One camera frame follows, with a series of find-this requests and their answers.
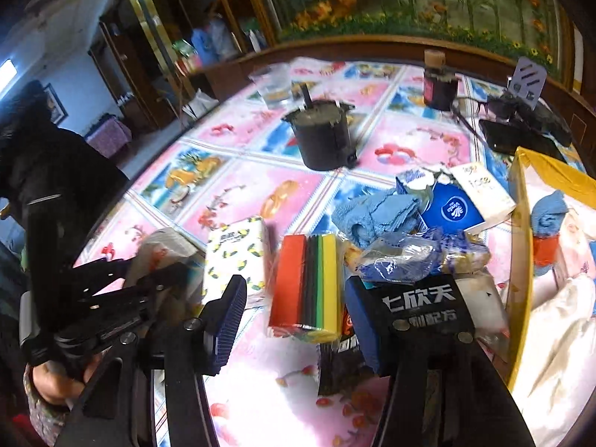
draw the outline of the lemon print tissue box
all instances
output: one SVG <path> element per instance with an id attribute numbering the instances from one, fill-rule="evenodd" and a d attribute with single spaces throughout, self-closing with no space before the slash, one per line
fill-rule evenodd
<path id="1" fill-rule="evenodd" d="M 224 225 L 209 233 L 203 304 L 219 299 L 234 274 L 246 279 L 246 308 L 261 305 L 269 269 L 269 241 L 262 217 Z"/>

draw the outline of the metal screw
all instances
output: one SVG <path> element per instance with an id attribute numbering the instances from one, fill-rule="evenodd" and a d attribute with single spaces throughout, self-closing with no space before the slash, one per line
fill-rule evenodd
<path id="1" fill-rule="evenodd" d="M 469 345 L 472 341 L 474 341 L 474 337 L 472 334 L 468 333 L 467 331 L 462 331 L 461 333 L 457 333 L 457 339 L 460 340 L 462 343 Z"/>
<path id="2" fill-rule="evenodd" d="M 396 331 L 407 331 L 409 330 L 409 322 L 407 322 L 405 319 L 396 319 L 393 321 L 393 327 L 396 329 Z"/>
<path id="3" fill-rule="evenodd" d="M 201 321 L 199 318 L 187 319 L 184 321 L 184 329 L 187 331 L 194 331 L 199 328 L 202 322 L 203 321 Z"/>
<path id="4" fill-rule="evenodd" d="M 124 333 L 122 336 L 120 336 L 120 342 L 123 345 L 130 345 L 130 343 L 132 343 L 134 340 L 136 339 L 136 334 L 135 333 Z"/>

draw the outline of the purple cloth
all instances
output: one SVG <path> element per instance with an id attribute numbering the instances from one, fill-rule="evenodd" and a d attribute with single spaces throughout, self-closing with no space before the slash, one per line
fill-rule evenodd
<path id="1" fill-rule="evenodd" d="M 132 133 L 118 119 L 111 118 L 85 140 L 103 156 L 111 158 L 124 145 L 132 141 Z"/>

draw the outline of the clear plastic cup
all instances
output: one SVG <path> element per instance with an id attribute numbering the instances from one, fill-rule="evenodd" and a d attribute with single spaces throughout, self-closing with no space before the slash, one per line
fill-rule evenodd
<path id="1" fill-rule="evenodd" d="M 269 109 L 283 107 L 293 100 L 290 64 L 270 64 L 248 77 Z"/>

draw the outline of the hand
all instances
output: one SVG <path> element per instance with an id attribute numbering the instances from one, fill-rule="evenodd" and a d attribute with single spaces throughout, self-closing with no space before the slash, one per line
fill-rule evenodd
<path id="1" fill-rule="evenodd" d="M 97 369 L 102 355 L 95 355 L 85 368 L 83 380 L 87 383 Z M 66 400 L 76 400 L 85 387 L 85 383 L 52 373 L 48 364 L 44 363 L 33 368 L 32 380 L 41 398 L 51 405 L 66 405 Z"/>
<path id="2" fill-rule="evenodd" d="M 6 220 L 8 217 L 10 217 L 10 203 L 7 203 L 6 206 L 0 210 L 0 220 Z"/>

